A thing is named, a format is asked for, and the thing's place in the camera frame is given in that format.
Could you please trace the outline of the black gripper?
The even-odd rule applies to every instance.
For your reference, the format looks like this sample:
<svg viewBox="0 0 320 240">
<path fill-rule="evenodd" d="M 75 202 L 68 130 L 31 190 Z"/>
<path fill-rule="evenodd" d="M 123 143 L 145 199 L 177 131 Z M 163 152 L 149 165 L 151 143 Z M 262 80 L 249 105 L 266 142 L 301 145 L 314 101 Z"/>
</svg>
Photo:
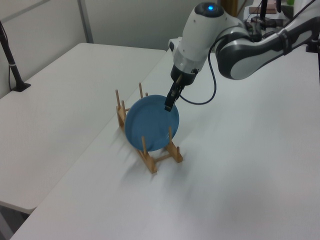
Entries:
<svg viewBox="0 0 320 240">
<path fill-rule="evenodd" d="M 165 99 L 164 109 L 166 111 L 170 112 L 172 110 L 173 106 L 175 105 L 175 102 L 180 98 L 181 93 L 184 90 L 185 86 L 189 86 L 194 82 L 198 72 L 199 71 L 196 68 L 192 69 L 190 73 L 183 72 L 179 70 L 175 65 L 173 65 L 170 72 L 170 77 L 174 81 L 174 83 L 172 84 Z M 176 83 L 176 81 L 180 76 L 182 77 L 178 82 L 180 84 L 179 85 L 178 83 Z"/>
</svg>

